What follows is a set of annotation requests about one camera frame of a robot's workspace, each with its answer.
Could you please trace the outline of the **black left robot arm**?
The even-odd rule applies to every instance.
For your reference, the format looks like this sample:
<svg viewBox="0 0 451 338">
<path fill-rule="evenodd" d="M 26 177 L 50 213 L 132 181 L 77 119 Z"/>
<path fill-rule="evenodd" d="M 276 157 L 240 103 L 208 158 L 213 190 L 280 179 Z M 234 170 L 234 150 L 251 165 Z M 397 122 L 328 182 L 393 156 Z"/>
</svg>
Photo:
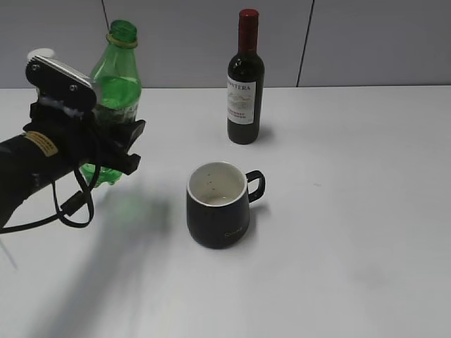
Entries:
<svg viewBox="0 0 451 338">
<path fill-rule="evenodd" d="M 70 117 L 62 108 L 36 101 L 30 106 L 31 121 L 23 133 L 1 143 L 1 233 L 7 234 L 41 227 L 55 220 L 73 228 L 84 228 L 70 216 L 83 206 L 94 217 L 92 190 L 101 167 L 134 173 L 140 156 L 129 154 L 130 147 L 143 133 L 146 122 L 98 126 L 91 112 Z M 54 198 L 55 213 L 42 220 L 7 227 L 13 212 L 41 189 L 74 173 L 79 191 L 65 203 Z"/>
</svg>

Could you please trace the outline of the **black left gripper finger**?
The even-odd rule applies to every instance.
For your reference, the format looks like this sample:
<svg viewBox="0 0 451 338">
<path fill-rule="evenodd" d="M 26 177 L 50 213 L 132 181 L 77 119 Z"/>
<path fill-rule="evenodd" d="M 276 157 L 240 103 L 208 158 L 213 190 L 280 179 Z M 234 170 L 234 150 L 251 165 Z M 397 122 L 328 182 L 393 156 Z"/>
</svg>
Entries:
<svg viewBox="0 0 451 338">
<path fill-rule="evenodd" d="M 100 148 L 89 158 L 89 163 L 117 170 L 126 175 L 133 174 L 141 161 L 137 154 L 126 154 L 119 148 Z"/>
<path fill-rule="evenodd" d="M 131 123 L 116 123 L 107 127 L 109 139 L 122 150 L 129 150 L 140 137 L 146 126 L 145 120 L 136 120 Z"/>
</svg>

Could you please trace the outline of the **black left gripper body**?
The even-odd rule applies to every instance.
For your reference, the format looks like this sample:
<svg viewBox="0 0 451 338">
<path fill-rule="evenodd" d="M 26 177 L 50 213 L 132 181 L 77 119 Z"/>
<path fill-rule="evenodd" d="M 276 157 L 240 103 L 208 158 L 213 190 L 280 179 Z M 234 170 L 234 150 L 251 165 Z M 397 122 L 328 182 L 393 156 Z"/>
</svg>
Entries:
<svg viewBox="0 0 451 338">
<path fill-rule="evenodd" d="M 23 165 L 27 168 L 79 168 L 107 159 L 101 132 L 91 115 L 70 117 L 60 108 L 35 101 L 23 128 Z"/>
</svg>

